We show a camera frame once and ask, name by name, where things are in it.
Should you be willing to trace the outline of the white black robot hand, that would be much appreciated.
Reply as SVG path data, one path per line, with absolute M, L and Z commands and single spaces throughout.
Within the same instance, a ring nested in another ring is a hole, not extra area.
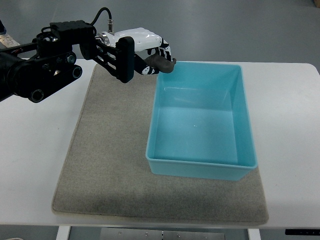
M 170 45 L 161 36 L 142 27 L 123 30 L 114 34 L 103 31 L 95 36 L 97 40 L 100 40 L 108 47 L 115 47 L 116 43 L 124 37 L 133 38 L 135 52 L 147 51 L 149 56 L 157 54 L 169 61 L 173 60 Z M 141 75 L 156 75 L 160 73 L 159 70 L 147 65 L 144 60 L 137 54 L 134 56 L 134 70 L 137 73 Z

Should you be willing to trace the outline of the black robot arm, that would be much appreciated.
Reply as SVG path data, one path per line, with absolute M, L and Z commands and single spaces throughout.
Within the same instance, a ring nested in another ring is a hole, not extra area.
M 0 51 L 0 99 L 12 95 L 39 103 L 79 79 L 73 46 L 85 60 L 94 60 L 123 83 L 134 76 L 135 43 L 130 36 L 108 46 L 96 37 L 93 23 L 52 22 L 31 43 Z

